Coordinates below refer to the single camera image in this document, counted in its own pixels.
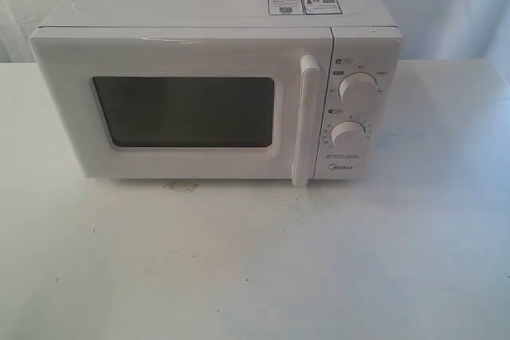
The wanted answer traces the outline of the white microwave door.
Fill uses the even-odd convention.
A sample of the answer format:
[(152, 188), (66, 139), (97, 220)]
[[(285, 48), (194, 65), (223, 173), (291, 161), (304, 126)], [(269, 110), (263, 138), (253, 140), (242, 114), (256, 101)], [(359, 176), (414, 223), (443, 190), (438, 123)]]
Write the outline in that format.
[(29, 44), (90, 178), (314, 178), (329, 28), (41, 27)]

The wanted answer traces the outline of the white microwave oven body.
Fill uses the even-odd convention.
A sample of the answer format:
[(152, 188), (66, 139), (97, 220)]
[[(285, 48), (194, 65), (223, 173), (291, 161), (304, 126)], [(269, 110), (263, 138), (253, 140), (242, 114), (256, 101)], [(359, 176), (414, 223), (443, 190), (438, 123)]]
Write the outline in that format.
[[(361, 176), (373, 151), (402, 35), (379, 0), (338, 0), (341, 15), (269, 15), (267, 0), (68, 0), (41, 27), (96, 28), (329, 28), (333, 36), (313, 179)], [(339, 84), (353, 73), (372, 75), (379, 91), (371, 103), (347, 104)], [(361, 123), (362, 145), (333, 147), (332, 128)]]

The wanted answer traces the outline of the lower white timer knob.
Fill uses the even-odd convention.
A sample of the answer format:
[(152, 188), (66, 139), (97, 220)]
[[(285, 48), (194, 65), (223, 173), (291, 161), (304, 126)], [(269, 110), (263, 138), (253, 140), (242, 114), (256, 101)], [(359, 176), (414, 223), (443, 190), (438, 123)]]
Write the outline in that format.
[(355, 121), (344, 121), (335, 125), (330, 137), (333, 147), (337, 148), (362, 145), (367, 139), (364, 126)]

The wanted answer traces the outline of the upper white control knob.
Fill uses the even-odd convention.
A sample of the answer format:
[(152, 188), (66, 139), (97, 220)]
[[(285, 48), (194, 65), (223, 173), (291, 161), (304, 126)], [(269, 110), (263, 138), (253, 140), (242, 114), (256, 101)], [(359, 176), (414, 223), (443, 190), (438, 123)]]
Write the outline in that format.
[(365, 72), (353, 73), (339, 84), (339, 95), (344, 103), (371, 103), (376, 100), (379, 91), (375, 78)]

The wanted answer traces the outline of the right blue info sticker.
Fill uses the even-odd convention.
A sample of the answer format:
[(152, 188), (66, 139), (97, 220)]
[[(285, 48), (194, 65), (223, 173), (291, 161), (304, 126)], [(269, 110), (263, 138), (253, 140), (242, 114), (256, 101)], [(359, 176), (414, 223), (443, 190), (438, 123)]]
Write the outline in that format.
[(341, 15), (338, 0), (302, 0), (306, 15)]

